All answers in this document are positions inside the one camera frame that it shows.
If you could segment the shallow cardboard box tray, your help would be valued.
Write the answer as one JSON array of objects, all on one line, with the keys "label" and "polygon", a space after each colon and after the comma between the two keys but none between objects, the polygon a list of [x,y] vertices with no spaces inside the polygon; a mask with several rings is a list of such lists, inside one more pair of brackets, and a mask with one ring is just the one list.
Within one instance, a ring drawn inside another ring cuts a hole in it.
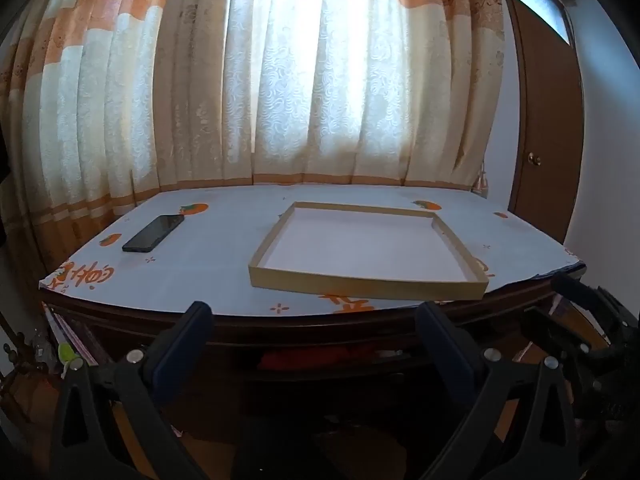
[{"label": "shallow cardboard box tray", "polygon": [[383,300],[479,300],[482,266],[437,214],[295,202],[248,264],[265,289]]}]

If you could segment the orange cream patterned curtain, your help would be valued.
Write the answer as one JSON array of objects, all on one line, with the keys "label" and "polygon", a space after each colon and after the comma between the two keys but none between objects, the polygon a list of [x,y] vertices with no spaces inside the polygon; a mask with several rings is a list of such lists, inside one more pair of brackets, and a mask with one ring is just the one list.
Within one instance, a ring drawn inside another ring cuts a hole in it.
[{"label": "orange cream patterned curtain", "polygon": [[6,34],[1,224],[55,266],[182,188],[469,190],[503,0],[26,0]]}]

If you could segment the brass door knob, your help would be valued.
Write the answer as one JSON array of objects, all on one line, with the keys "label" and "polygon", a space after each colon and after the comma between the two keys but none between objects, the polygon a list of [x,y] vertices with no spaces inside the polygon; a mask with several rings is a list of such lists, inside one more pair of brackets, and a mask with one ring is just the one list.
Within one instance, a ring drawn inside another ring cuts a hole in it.
[{"label": "brass door knob", "polygon": [[533,166],[539,167],[541,165],[541,158],[534,153],[529,153],[527,155],[527,160]]}]

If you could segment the pink striped hanging cloth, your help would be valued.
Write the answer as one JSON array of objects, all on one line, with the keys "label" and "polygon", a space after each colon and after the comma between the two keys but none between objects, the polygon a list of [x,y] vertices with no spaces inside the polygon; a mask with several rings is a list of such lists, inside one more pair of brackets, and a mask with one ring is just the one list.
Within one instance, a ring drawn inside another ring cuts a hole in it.
[{"label": "pink striped hanging cloth", "polygon": [[89,365],[98,365],[98,361],[89,352],[86,345],[80,340],[64,318],[53,312],[48,306],[44,306],[43,309],[56,341],[55,352],[60,362],[66,366],[74,359],[83,358]]}]

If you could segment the white persimmon print table cover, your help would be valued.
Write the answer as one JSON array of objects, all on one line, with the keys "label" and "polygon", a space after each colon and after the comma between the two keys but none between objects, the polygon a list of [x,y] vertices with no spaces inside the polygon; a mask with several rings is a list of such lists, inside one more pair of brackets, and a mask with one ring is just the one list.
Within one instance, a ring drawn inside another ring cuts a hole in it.
[{"label": "white persimmon print table cover", "polygon": [[158,194],[89,240],[44,278],[53,299],[128,313],[304,316],[393,309],[397,301],[335,285],[311,294],[250,282],[250,262],[298,281],[394,278],[489,290],[574,270],[578,258],[472,193],[367,185],[253,185]]}]

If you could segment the black smartphone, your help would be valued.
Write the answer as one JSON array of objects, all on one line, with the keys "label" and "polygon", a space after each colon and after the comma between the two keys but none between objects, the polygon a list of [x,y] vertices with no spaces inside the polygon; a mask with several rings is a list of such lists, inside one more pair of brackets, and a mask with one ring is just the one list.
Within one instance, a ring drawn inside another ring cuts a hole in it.
[{"label": "black smartphone", "polygon": [[122,245],[123,252],[152,252],[184,220],[183,214],[162,214]]}]

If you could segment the brown wooden door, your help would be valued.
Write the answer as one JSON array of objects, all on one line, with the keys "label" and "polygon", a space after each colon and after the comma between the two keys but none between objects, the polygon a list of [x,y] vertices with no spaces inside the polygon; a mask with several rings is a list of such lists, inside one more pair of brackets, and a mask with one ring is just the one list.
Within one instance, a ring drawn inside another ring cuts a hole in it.
[{"label": "brown wooden door", "polygon": [[[584,103],[574,47],[521,0],[509,0],[518,58],[520,131],[509,210],[559,243],[582,166]],[[541,158],[539,167],[527,155]]]}]

